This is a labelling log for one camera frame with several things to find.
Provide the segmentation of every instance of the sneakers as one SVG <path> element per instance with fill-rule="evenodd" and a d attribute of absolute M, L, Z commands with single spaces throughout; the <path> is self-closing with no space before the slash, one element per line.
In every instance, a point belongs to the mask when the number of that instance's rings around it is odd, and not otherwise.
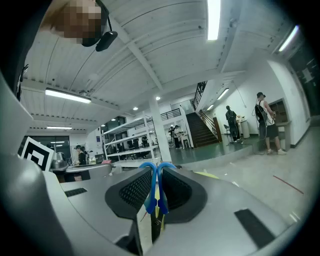
<path fill-rule="evenodd" d="M 266 151 L 266 154 L 267 154 L 267 155 L 271 155 L 273 152 L 274 152 L 274 151 L 273 151 L 272 149 L 269 149 L 269 150 Z M 283 151 L 282 149 L 279 149 L 279 150 L 278 150 L 278 155 L 279 155 L 279 156 L 284 156 L 284 155 L 286 155 L 286 154 L 287 154 L 287 152 Z"/>
<path fill-rule="evenodd" d="M 287 154 L 287 152 L 284 152 L 281 148 L 278 150 L 278 155 L 279 156 L 284 156 L 286 154 Z"/>

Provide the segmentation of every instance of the staircase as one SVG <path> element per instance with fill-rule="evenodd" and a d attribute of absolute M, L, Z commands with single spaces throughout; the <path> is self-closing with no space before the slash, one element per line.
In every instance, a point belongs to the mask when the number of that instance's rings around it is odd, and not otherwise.
<path fill-rule="evenodd" d="M 196 113 L 187 114 L 186 119 L 190 127 L 193 146 L 195 148 L 219 143 L 214 134 Z"/>

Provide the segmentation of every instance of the gray floor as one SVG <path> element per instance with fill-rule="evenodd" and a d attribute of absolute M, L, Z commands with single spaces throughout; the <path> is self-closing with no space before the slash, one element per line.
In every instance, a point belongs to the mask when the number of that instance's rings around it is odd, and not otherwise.
<path fill-rule="evenodd" d="M 306 217 L 320 188 L 319 137 L 320 127 L 310 127 L 299 145 L 287 155 L 250 154 L 220 167 L 197 171 L 237 184 L 279 213 L 288 224 L 293 224 Z M 137 216 L 144 254 L 152 247 L 151 219 L 145 212 L 142 207 Z"/>
<path fill-rule="evenodd" d="M 193 162 L 199 162 L 203 160 L 218 158 L 224 155 L 228 155 L 230 153 L 242 150 L 246 147 L 251 147 L 248 144 L 255 143 L 259 140 L 258 136 L 251 136 L 248 139 L 241 138 L 241 141 L 229 144 L 226 135 L 222 135 L 222 142 L 214 143 L 207 146 L 201 146 L 198 148 L 185 148 L 185 149 L 175 149 L 170 148 L 170 155 L 172 159 L 172 163 L 174 165 L 182 165 Z"/>

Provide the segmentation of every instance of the person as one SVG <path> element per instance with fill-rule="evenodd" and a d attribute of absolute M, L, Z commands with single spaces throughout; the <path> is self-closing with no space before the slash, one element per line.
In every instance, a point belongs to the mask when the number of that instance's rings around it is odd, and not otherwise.
<path fill-rule="evenodd" d="M 227 112 L 225 113 L 225 118 L 228 121 L 228 125 L 229 125 L 230 129 L 232 128 L 232 126 L 233 127 L 235 126 L 237 129 L 236 136 L 232 136 L 233 141 L 236 143 L 237 141 L 240 140 L 240 130 L 239 130 L 238 123 L 236 121 L 237 114 L 233 110 L 230 109 L 230 106 L 226 106 L 226 110 L 227 110 Z"/>
<path fill-rule="evenodd" d="M 287 153 L 284 152 L 280 147 L 280 140 L 279 140 L 279 131 L 278 127 L 275 123 L 275 114 L 272 111 L 272 109 L 269 107 L 267 101 L 265 101 L 266 95 L 264 95 L 262 92 L 258 92 L 257 95 L 257 102 L 256 104 L 258 106 L 261 106 L 263 110 L 266 113 L 266 135 L 265 135 L 265 144 L 267 149 L 267 154 L 270 155 L 273 151 L 270 148 L 270 139 L 274 139 L 276 148 L 277 148 L 277 154 L 278 155 L 286 155 Z"/>
<path fill-rule="evenodd" d="M 145 147 L 147 146 L 147 144 L 148 144 L 147 136 L 143 136 L 143 137 L 141 138 L 141 140 L 142 140 L 142 145 L 143 145 L 143 147 L 145 148 Z"/>
<path fill-rule="evenodd" d="M 178 125 L 176 125 L 174 127 L 174 130 L 173 130 L 173 138 L 174 138 L 174 144 L 175 144 L 175 149 L 178 150 L 180 149 L 180 145 L 179 145 L 179 131 L 178 131 Z"/>
<path fill-rule="evenodd" d="M 82 147 L 82 151 L 85 155 L 85 164 L 88 165 L 89 164 L 89 154 L 87 153 L 86 148 L 84 146 Z"/>
<path fill-rule="evenodd" d="M 75 164 L 79 166 L 85 166 L 87 162 L 86 162 L 86 154 L 83 152 L 83 147 L 80 145 L 77 145 L 75 149 L 79 153 L 78 161 L 75 162 Z"/>
<path fill-rule="evenodd" d="M 174 131 L 175 131 L 175 128 L 173 127 L 173 126 L 171 126 L 170 128 L 169 128 L 169 131 L 168 131 L 168 133 L 170 133 L 170 137 L 171 137 L 171 142 L 172 142 L 172 144 L 174 143 L 174 138 L 175 138 L 175 133 L 174 133 Z"/>

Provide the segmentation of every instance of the red line on floor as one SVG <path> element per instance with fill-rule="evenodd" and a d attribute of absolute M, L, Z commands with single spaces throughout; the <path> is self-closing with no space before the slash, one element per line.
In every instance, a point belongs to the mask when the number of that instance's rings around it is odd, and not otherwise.
<path fill-rule="evenodd" d="M 142 220 L 144 219 L 144 217 L 146 217 L 148 212 L 145 212 L 145 214 L 143 215 L 142 219 L 140 220 L 140 222 L 142 222 Z"/>
<path fill-rule="evenodd" d="M 278 180 L 280 180 L 280 181 L 284 182 L 285 184 L 289 185 L 290 187 L 294 188 L 296 191 L 299 191 L 301 194 L 303 194 L 303 195 L 305 194 L 305 193 L 303 193 L 300 189 L 297 189 L 295 186 L 292 186 L 292 185 L 289 184 L 288 182 L 285 182 L 283 179 L 280 179 L 279 177 L 274 176 L 274 175 L 273 175 L 273 177 L 277 178 Z"/>

